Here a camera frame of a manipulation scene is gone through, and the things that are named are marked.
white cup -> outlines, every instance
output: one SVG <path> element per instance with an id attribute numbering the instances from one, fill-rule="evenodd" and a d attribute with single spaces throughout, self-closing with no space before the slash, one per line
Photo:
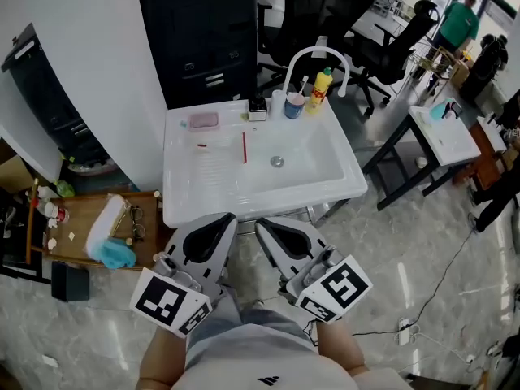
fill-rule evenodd
<path id="1" fill-rule="evenodd" d="M 271 108 L 269 116 L 277 117 L 284 113 L 285 93 L 281 89 L 275 89 L 271 95 Z"/>

sink drain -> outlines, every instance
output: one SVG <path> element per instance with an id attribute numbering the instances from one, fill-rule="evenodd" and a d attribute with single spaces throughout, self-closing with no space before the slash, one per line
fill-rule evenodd
<path id="1" fill-rule="evenodd" d="M 284 158 L 281 156 L 273 156 L 271 158 L 271 165 L 273 167 L 282 167 L 284 165 Z"/>

black logo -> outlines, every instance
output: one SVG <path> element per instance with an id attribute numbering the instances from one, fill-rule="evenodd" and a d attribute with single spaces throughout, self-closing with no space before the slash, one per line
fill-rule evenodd
<path id="1" fill-rule="evenodd" d="M 336 316 L 331 310 L 321 306 L 315 301 L 311 301 L 307 296 L 301 300 L 300 307 L 310 312 L 312 315 L 317 316 L 322 321 L 328 322 Z"/>
<path id="2" fill-rule="evenodd" d="M 181 288 L 154 277 L 146 286 L 136 308 L 170 327 L 185 297 L 186 292 Z"/>
<path id="3" fill-rule="evenodd" d="M 276 383 L 279 380 L 278 375 L 274 375 L 273 377 L 265 377 L 264 379 L 258 379 L 258 381 L 261 381 L 264 384 L 267 384 L 269 387 L 272 386 L 274 383 Z"/>
<path id="4" fill-rule="evenodd" d="M 195 314 L 179 328 L 183 334 L 188 335 L 210 313 L 210 306 L 205 303 Z"/>
<path id="5" fill-rule="evenodd" d="M 347 263 L 324 279 L 322 286 L 343 309 L 368 289 L 368 284 Z"/>

green shirt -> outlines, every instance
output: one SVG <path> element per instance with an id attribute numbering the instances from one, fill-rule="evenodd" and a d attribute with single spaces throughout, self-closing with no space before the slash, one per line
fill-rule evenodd
<path id="1" fill-rule="evenodd" d="M 468 37 L 477 38 L 479 18 L 469 7 L 460 2 L 453 2 L 444 12 L 444 18 L 440 34 L 456 48 Z"/>

small red object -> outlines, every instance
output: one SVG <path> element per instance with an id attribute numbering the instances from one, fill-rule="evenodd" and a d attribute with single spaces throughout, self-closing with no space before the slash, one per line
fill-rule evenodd
<path id="1" fill-rule="evenodd" d="M 242 132 L 242 145 L 244 145 L 244 162 L 247 163 L 247 149 L 245 148 L 245 132 Z"/>

